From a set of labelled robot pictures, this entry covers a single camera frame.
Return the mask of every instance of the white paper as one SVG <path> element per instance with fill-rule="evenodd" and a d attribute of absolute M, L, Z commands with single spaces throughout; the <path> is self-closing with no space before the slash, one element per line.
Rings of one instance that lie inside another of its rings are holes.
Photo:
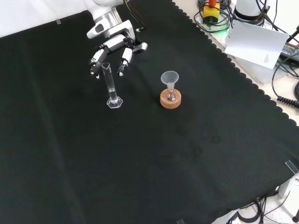
<path fill-rule="evenodd" d="M 225 53 L 273 69 L 288 35 L 234 20 Z"/>

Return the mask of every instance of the table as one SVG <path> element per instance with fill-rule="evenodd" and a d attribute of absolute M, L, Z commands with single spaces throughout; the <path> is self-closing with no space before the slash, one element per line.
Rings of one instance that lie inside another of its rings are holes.
<path fill-rule="evenodd" d="M 210 224 L 290 178 L 295 124 L 169 0 L 135 4 L 150 47 L 114 80 L 120 110 L 88 74 L 88 12 L 1 39 L 1 222 Z M 166 70 L 184 97 L 171 111 Z"/>
<path fill-rule="evenodd" d="M 182 9 L 185 13 L 187 13 L 187 15 L 190 17 L 190 19 L 193 20 L 194 15 L 198 12 L 198 8 L 197 8 L 197 1 L 196 0 L 173 0 L 173 2 L 176 3 L 176 5 Z M 283 18 L 282 19 L 278 19 L 278 26 L 280 27 L 285 27 L 283 26 Z M 289 32 L 290 34 L 292 34 L 295 30 L 296 30 L 296 20 L 293 20 L 294 23 L 291 23 L 289 26 L 286 27 L 285 31 Z M 220 42 L 218 42 L 211 34 L 206 33 L 206 35 L 209 36 L 209 38 L 212 40 L 212 42 L 214 44 L 216 44 L 216 46 L 221 49 L 224 52 L 224 47 L 223 47 L 223 43 L 221 44 Z M 290 119 L 294 120 L 297 125 L 299 126 L 299 110 L 296 108 L 291 108 L 289 106 L 286 106 L 280 102 L 277 102 L 277 97 L 275 96 L 273 90 L 272 90 L 272 86 L 269 85 L 261 85 L 259 83 L 257 83 L 255 81 L 255 79 L 251 76 L 251 74 L 240 65 L 240 63 L 233 57 L 233 56 L 228 56 L 229 58 L 232 59 L 232 62 L 236 64 L 236 66 L 244 73 L 246 74 L 246 77 L 251 79 L 253 83 L 255 83 L 256 85 L 258 85 L 258 88 L 263 90 L 265 92 L 266 95 L 270 96 L 270 98 L 272 100 L 274 100 L 277 105 L 282 108 L 283 112 L 286 113 Z M 274 85 L 275 85 L 275 90 L 277 93 L 279 93 L 281 96 L 285 97 L 285 98 L 289 98 L 289 99 L 293 99 L 296 100 L 295 96 L 294 96 L 294 88 L 296 86 L 296 84 L 298 83 L 298 80 L 292 76 L 286 76 L 283 77 L 279 80 L 277 80 Z"/>

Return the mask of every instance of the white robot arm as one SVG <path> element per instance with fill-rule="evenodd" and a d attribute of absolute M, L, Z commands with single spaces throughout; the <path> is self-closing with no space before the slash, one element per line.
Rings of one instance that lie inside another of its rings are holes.
<path fill-rule="evenodd" d="M 123 0 L 84 0 L 87 9 L 93 16 L 95 26 L 87 33 L 92 39 L 103 35 L 108 40 L 99 45 L 99 50 L 90 60 L 90 73 L 92 76 L 100 77 L 100 67 L 108 54 L 125 47 L 118 74 L 123 76 L 129 66 L 132 54 L 138 54 L 147 49 L 146 43 L 137 41 L 134 29 L 129 20 L 122 22 L 116 6 L 123 3 Z"/>

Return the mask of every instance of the white table surface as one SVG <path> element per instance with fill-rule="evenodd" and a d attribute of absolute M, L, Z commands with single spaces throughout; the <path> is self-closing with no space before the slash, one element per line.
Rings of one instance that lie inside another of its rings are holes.
<path fill-rule="evenodd" d="M 172 0 L 172 1 L 175 2 L 176 5 L 180 9 L 182 9 L 185 13 L 187 13 L 190 19 L 193 20 L 194 15 L 198 12 L 197 0 Z M 294 27 L 293 30 L 294 32 L 296 30 L 297 25 L 292 25 L 292 27 L 288 27 L 287 29 L 285 29 L 285 31 L 292 33 L 293 27 Z M 216 46 L 224 52 L 224 47 L 212 35 L 210 35 L 209 33 L 206 34 L 209 36 L 212 42 L 216 44 Z M 236 67 L 239 68 L 241 72 L 246 74 L 247 78 L 251 79 L 253 83 L 257 84 L 259 89 L 263 90 L 266 95 L 270 96 L 271 100 L 274 100 L 277 103 L 277 106 L 282 108 L 283 112 L 286 113 L 290 119 L 294 120 L 297 123 L 297 126 L 299 126 L 299 109 L 285 106 L 284 104 L 277 102 L 277 97 L 275 96 L 272 90 L 272 86 L 270 84 L 260 85 L 256 83 L 254 79 L 250 76 L 250 73 L 247 72 L 234 57 L 232 56 L 228 56 L 228 57 L 232 59 L 232 62 L 236 64 Z M 296 100 L 293 92 L 294 92 L 295 85 L 297 84 L 298 81 L 299 81 L 298 79 L 295 79 L 292 76 L 285 76 L 275 81 L 274 83 L 275 90 L 282 97 Z"/>

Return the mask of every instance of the black cable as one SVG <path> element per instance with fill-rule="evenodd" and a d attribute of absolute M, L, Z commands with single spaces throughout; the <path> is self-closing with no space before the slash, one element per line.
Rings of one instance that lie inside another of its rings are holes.
<path fill-rule="evenodd" d="M 258 6 L 258 8 L 259 8 L 259 10 L 261 11 L 261 13 L 264 15 L 264 18 L 274 27 L 274 29 L 275 30 L 280 30 L 280 31 L 282 31 L 283 33 L 285 33 L 285 34 L 288 34 L 287 32 L 285 32 L 284 30 L 282 30 L 281 28 L 279 28 L 278 26 L 276 26 L 271 20 L 270 20 L 270 18 L 267 16 L 267 14 L 265 13 L 265 11 L 264 11 L 264 8 L 265 8 L 265 6 L 266 6 L 266 2 L 267 2 L 267 0 L 265 0 L 265 5 L 264 5 L 264 7 L 263 7 L 263 9 L 261 9 L 261 7 L 260 7 L 260 5 L 259 5 L 259 3 L 258 3 L 258 0 L 256 0 L 256 3 L 257 3 L 257 6 Z M 291 35 L 289 35 L 289 37 L 290 38 L 292 38 L 293 40 L 295 40 L 297 43 L 299 43 L 299 41 L 296 39 L 296 38 L 294 38 L 294 37 L 292 37 Z"/>
<path fill-rule="evenodd" d="M 273 77 L 272 77 L 272 89 L 273 89 L 273 92 L 275 93 L 275 95 L 277 96 L 277 101 L 279 102 L 282 102 L 284 104 L 287 104 L 289 106 L 293 106 L 293 107 L 296 107 L 296 108 L 299 108 L 299 101 L 297 100 L 291 100 L 291 99 L 288 99 L 288 98 L 284 98 L 282 96 L 279 96 L 276 91 L 275 91 L 275 88 L 274 88 L 274 77 L 275 77 L 275 74 L 277 72 L 277 70 L 280 68 L 280 66 L 285 63 L 287 60 L 289 60 L 290 58 L 296 56 L 296 55 L 299 55 L 299 53 L 297 54 L 293 54 L 291 56 L 288 56 L 285 60 L 283 60 L 282 62 L 278 62 L 279 63 L 279 66 L 277 66 L 277 68 L 275 69 L 274 73 L 273 73 Z"/>
<path fill-rule="evenodd" d="M 214 6 L 210 6 L 209 3 L 207 3 L 203 0 L 198 0 L 199 11 L 198 11 L 198 13 L 196 13 L 194 15 L 194 21 L 195 21 L 196 25 L 207 33 L 218 33 L 218 32 L 227 30 L 229 28 L 228 24 L 231 22 L 231 17 L 229 15 L 229 13 L 225 12 L 224 10 L 228 11 L 228 8 L 230 7 L 230 3 L 231 3 L 231 0 L 223 0 L 222 2 L 219 2 L 220 8 L 217 8 Z M 215 9 L 219 10 L 220 14 L 225 15 L 224 19 L 219 22 L 210 22 L 210 21 L 206 20 L 201 13 L 204 10 L 204 6 L 208 6 L 210 8 L 215 8 Z M 208 26 L 216 26 L 216 27 L 225 26 L 225 25 L 227 25 L 227 26 L 224 29 L 207 30 L 205 27 L 203 27 L 200 23 L 197 22 L 196 16 L 198 14 L 201 16 L 202 20 L 207 23 Z"/>
<path fill-rule="evenodd" d="M 289 195 L 290 195 L 290 192 L 291 192 L 291 191 L 289 191 L 287 197 L 286 197 L 286 198 L 284 199 L 284 201 L 280 204 L 280 206 L 278 206 L 278 207 L 275 208 L 275 209 L 272 209 L 271 211 L 267 212 L 265 215 L 268 215 L 269 213 L 271 213 L 271 212 L 275 211 L 276 209 L 280 208 L 280 207 L 285 203 L 285 201 L 288 199 L 288 197 L 289 197 Z"/>
<path fill-rule="evenodd" d="M 289 67 L 295 73 L 296 77 L 299 77 L 299 75 L 297 74 L 297 72 L 295 71 L 291 63 L 289 63 Z"/>
<path fill-rule="evenodd" d="M 249 208 L 249 207 L 251 207 L 251 206 L 254 205 L 254 204 L 255 204 L 255 202 L 250 203 L 249 205 L 246 205 L 246 206 L 244 206 L 244 207 L 241 207 L 240 209 L 246 209 L 246 208 Z"/>
<path fill-rule="evenodd" d="M 261 206 L 259 204 L 259 202 L 257 200 L 255 200 L 255 205 L 257 206 L 257 213 L 255 216 L 253 216 L 252 218 L 244 218 L 243 216 L 241 216 L 241 214 L 238 212 L 238 218 L 245 222 L 245 223 L 253 223 L 255 222 L 256 220 L 258 220 L 258 218 L 261 216 Z"/>
<path fill-rule="evenodd" d="M 294 56 L 296 56 L 296 55 L 299 55 L 299 53 L 297 53 L 297 54 L 293 54 L 293 55 L 291 55 L 291 56 L 288 56 L 288 57 L 287 57 L 285 60 L 283 60 L 282 62 L 278 62 L 279 65 L 277 66 L 277 68 L 275 69 L 275 71 L 274 71 L 274 73 L 273 73 L 273 76 L 272 76 L 272 89 L 273 89 L 273 92 L 275 93 L 275 95 L 276 95 L 277 97 L 279 97 L 279 95 L 276 93 L 276 91 L 275 91 L 275 89 L 274 89 L 274 84 L 273 84 L 275 74 L 276 74 L 277 70 L 279 69 L 279 67 L 282 66 L 283 63 L 285 63 L 287 60 L 289 60 L 290 58 L 292 58 L 292 57 L 294 57 Z"/>
<path fill-rule="evenodd" d="M 142 25 L 142 27 L 139 28 L 139 29 L 137 29 L 137 30 L 139 30 L 139 31 L 145 30 L 145 24 L 144 24 L 140 19 L 138 19 L 136 15 L 134 15 L 133 11 L 132 11 L 131 8 L 130 8 L 130 5 L 128 4 L 128 0 L 123 0 L 123 3 L 124 3 L 125 6 L 128 8 L 128 10 L 129 10 L 131 16 L 132 16 L 137 22 L 139 22 L 139 23 Z"/>
<path fill-rule="evenodd" d="M 276 6 L 275 6 L 275 16 L 274 16 L 273 23 L 275 23 L 275 20 L 276 20 L 276 16 L 277 16 L 277 7 L 278 7 L 278 0 L 276 0 Z"/>

